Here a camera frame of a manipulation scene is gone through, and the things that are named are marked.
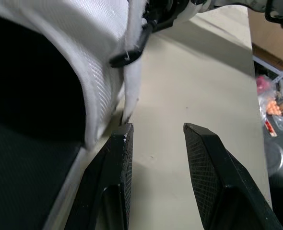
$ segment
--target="white fabric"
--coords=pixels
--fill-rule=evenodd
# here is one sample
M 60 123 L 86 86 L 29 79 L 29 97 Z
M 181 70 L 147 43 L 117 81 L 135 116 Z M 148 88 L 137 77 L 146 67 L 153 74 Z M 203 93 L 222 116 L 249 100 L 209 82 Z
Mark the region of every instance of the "white fabric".
M 129 5 L 129 21 L 125 36 L 125 50 L 131 50 L 136 45 L 142 31 L 142 14 L 146 0 L 131 0 Z M 124 68 L 126 102 L 122 122 L 131 116 L 140 93 L 142 61 L 137 61 Z
M 129 8 L 127 0 L 0 0 L 1 17 L 42 33 L 77 74 L 85 101 L 89 150 L 118 104 L 123 79 L 124 120 L 136 105 L 140 61 L 123 70 L 111 68 L 108 60 L 138 40 L 145 2 L 131 0 Z

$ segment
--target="beige table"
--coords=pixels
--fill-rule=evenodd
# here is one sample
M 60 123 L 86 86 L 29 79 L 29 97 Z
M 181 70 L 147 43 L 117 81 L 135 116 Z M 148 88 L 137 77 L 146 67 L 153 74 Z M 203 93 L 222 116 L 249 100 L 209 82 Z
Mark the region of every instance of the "beige table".
M 131 230 L 202 230 L 183 123 L 207 127 L 270 202 L 245 8 L 199 14 L 153 35 L 134 123 Z

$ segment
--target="white mesh fabric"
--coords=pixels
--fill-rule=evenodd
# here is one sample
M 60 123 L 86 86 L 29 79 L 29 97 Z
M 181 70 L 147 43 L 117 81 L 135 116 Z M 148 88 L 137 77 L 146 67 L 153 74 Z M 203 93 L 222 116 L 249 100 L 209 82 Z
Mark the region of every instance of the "white mesh fabric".
M 42 33 L 74 69 L 83 88 L 85 143 L 90 150 L 108 124 L 123 84 L 123 69 L 111 68 L 108 60 L 124 45 L 132 47 L 141 32 L 145 0 L 131 0 L 130 5 L 132 23 L 127 24 L 127 0 L 0 0 L 1 17 Z M 124 70 L 124 118 L 137 101 L 139 65 Z

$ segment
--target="table surface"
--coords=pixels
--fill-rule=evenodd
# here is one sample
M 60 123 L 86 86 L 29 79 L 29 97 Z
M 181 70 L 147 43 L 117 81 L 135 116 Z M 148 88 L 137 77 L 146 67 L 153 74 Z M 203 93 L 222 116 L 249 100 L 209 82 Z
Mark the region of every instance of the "table surface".
M 152 35 L 134 123 L 130 229 L 195 229 L 183 123 L 206 127 L 270 201 L 247 10 L 224 7 Z

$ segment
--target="red object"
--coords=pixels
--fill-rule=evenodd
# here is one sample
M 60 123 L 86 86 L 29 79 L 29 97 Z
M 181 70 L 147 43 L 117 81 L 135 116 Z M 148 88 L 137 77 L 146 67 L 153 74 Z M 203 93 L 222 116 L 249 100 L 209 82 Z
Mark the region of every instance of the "red object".
M 263 75 L 257 77 L 256 83 L 258 95 L 271 88 L 271 82 L 268 81 Z

